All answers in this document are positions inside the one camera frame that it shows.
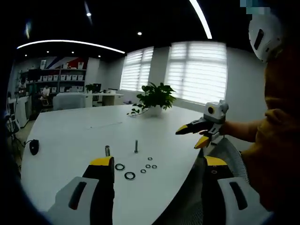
metal bolt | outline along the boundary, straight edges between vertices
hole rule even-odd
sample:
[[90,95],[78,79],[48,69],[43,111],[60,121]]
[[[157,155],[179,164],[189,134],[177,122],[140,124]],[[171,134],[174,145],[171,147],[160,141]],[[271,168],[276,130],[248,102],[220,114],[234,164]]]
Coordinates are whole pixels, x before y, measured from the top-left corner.
[[135,141],[135,153],[138,153],[138,151],[137,151],[137,140]]
[[111,151],[109,149],[109,145],[105,146],[105,155],[106,155],[106,157],[111,155]]

window blind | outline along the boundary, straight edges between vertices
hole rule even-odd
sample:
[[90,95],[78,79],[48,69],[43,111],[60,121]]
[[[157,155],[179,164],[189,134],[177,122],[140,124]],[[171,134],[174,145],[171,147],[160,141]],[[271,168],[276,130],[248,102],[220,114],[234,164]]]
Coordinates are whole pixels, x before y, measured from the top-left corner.
[[120,90],[142,91],[148,84],[153,47],[127,54],[124,61]]
[[215,42],[173,43],[166,83],[174,96],[201,104],[225,98],[226,45]]

washer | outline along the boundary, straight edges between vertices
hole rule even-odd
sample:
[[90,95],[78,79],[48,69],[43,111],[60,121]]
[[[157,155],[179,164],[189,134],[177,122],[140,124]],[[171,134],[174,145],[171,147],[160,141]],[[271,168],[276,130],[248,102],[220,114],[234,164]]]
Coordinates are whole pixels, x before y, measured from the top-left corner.
[[121,164],[121,163],[116,164],[116,165],[114,166],[114,168],[115,168],[116,170],[118,170],[118,171],[123,171],[123,170],[125,170],[125,166],[124,166],[123,164]]
[[127,180],[134,180],[135,179],[135,173],[134,172],[127,172],[124,174],[124,177],[127,179]]

robotic hand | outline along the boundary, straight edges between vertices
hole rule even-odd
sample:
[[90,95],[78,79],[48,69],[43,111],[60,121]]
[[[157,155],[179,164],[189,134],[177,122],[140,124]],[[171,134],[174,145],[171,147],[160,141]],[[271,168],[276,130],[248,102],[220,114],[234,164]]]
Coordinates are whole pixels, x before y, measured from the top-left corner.
[[183,125],[177,131],[177,135],[185,135],[188,133],[198,133],[203,135],[197,144],[195,149],[207,147],[210,142],[214,141],[220,135],[220,128],[225,122],[226,112],[228,110],[228,104],[220,100],[220,102],[208,102],[205,105],[204,116],[198,120],[194,120],[189,124]]

ceiling light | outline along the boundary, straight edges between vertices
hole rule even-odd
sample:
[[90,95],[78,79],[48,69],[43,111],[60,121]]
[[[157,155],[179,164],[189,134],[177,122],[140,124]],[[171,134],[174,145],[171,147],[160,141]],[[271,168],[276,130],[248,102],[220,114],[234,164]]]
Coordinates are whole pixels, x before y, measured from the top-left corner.
[[210,28],[208,27],[208,24],[206,22],[205,16],[204,16],[200,6],[199,6],[199,3],[197,2],[197,0],[189,0],[189,1],[192,4],[192,6],[194,7],[194,10],[196,11],[196,13],[202,23],[202,26],[204,28],[207,38],[212,39],[211,33],[210,33]]
[[34,45],[34,44],[39,44],[39,43],[48,43],[48,42],[68,42],[68,43],[76,43],[76,44],[83,44],[83,45],[91,45],[91,46],[95,46],[95,47],[99,47],[99,48],[105,48],[105,49],[108,49],[108,50],[112,50],[112,51],[115,51],[115,52],[118,52],[118,53],[122,53],[122,54],[125,53],[125,52],[120,51],[118,49],[106,47],[104,45],[97,45],[97,44],[93,44],[93,43],[89,43],[89,42],[72,41],[72,40],[44,40],[44,41],[34,41],[34,42],[29,42],[27,44],[20,45],[19,47],[17,47],[17,49],[23,48],[23,47],[29,46],[29,45]]

